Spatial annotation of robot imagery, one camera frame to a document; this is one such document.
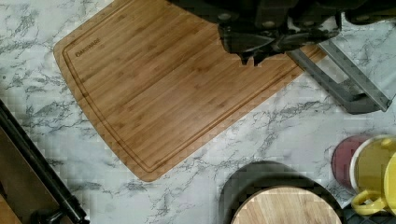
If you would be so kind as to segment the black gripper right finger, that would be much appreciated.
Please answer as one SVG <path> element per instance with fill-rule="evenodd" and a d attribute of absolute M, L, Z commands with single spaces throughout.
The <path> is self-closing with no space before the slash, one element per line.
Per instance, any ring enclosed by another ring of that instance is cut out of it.
<path fill-rule="evenodd" d="M 285 30 L 277 29 L 261 33 L 261 36 L 269 37 L 272 41 L 253 54 L 254 65 L 257 66 L 267 57 L 326 41 L 339 35 L 341 30 L 340 18 L 328 18 L 317 27 L 303 28 L 296 27 L 292 18 L 288 18 Z"/>

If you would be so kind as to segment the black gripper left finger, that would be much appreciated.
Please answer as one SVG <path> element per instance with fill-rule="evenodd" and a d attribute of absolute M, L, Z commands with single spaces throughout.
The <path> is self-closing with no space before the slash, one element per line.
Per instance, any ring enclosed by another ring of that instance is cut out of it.
<path fill-rule="evenodd" d="M 237 55 L 242 65 L 247 65 L 250 58 L 254 65 L 259 65 L 274 54 L 270 46 L 275 41 L 272 37 L 249 33 L 245 28 L 234 29 L 228 24 L 220 24 L 218 31 L 223 48 L 228 53 Z"/>

